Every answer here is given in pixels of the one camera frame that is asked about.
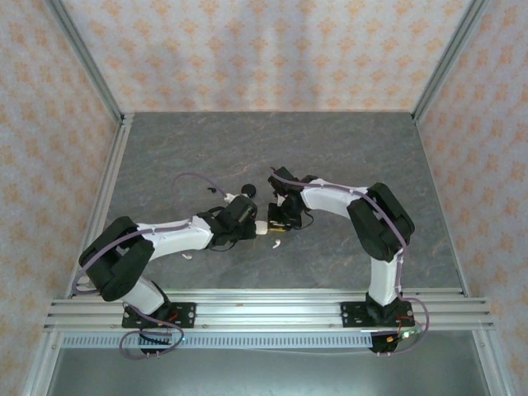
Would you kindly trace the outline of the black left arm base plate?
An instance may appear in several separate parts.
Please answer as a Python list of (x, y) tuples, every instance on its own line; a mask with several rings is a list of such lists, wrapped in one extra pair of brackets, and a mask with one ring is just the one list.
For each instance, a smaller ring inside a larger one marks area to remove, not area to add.
[(140, 313), (130, 306), (125, 306), (122, 328), (167, 328), (167, 322), (179, 328), (193, 328), (196, 318), (196, 303), (165, 302), (152, 313)]

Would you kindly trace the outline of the aluminium frame leg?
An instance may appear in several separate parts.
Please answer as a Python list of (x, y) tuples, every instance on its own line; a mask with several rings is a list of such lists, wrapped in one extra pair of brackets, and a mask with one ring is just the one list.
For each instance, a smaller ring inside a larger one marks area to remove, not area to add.
[(44, 332), (36, 349), (22, 396), (46, 396), (59, 359), (64, 332)]
[(516, 396), (496, 330), (472, 331), (490, 396)]

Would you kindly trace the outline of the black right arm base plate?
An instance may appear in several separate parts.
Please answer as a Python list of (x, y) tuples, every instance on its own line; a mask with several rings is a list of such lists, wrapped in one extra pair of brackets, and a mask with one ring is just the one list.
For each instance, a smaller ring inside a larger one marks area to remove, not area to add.
[(399, 299), (386, 306), (370, 301), (342, 302), (340, 309), (344, 328), (410, 328), (416, 323), (412, 305)]

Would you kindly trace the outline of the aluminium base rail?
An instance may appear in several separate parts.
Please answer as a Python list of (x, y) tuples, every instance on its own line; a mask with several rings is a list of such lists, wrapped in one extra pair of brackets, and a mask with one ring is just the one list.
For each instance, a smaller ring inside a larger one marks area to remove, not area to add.
[[(457, 288), (408, 289), (412, 301), (407, 312), (432, 331), (493, 328), (496, 319), (485, 298), (468, 297)], [(364, 291), (339, 289), (201, 289), (169, 290), (176, 302), (196, 304), (193, 318), (197, 332), (342, 332), (373, 330), (357, 316), (342, 316), (349, 303), (365, 298)], [(119, 331), (124, 308), (96, 296), (56, 299), (45, 329), (48, 331)]]

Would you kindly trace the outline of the aluminium corner post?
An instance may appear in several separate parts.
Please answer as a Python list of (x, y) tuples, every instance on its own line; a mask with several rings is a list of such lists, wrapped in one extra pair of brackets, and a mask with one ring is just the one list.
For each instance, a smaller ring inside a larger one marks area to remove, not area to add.
[(427, 81), (417, 104), (411, 113), (413, 123), (419, 125), (434, 101), (437, 93), (441, 90), (443, 83), (455, 65), (469, 37), (479, 24), (490, 0), (470, 0), (467, 9), (455, 28), (446, 48), (444, 49), (438, 64)]
[(97, 66), (95, 59), (92, 57), (73, 18), (64, 5), (63, 0), (44, 0), (44, 3), (64, 33), (67, 42), (76, 54), (92, 85), (95, 87), (103, 105), (112, 119), (120, 124), (124, 119), (124, 113), (120, 110), (114, 95), (104, 79), (100, 68)]

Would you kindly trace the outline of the aluminium side rail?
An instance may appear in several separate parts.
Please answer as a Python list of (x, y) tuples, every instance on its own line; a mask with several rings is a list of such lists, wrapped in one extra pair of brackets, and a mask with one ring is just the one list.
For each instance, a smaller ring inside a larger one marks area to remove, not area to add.
[(468, 297), (466, 280), (455, 249), (450, 227), (446, 223), (445, 208), (439, 197), (440, 184), (435, 179), (431, 159), (426, 150), (426, 138), (418, 131), (424, 157), (423, 173), (429, 183), (427, 198), (420, 209), (417, 226), (418, 248), (412, 250), (413, 271), (418, 285), (431, 288), (456, 288)]
[(116, 179), (134, 122), (134, 116), (135, 113), (125, 113), (123, 115), (111, 142), (106, 158), (106, 165), (100, 178), (96, 199), (87, 222), (87, 229), (82, 240), (80, 252), (83, 252), (104, 229)]

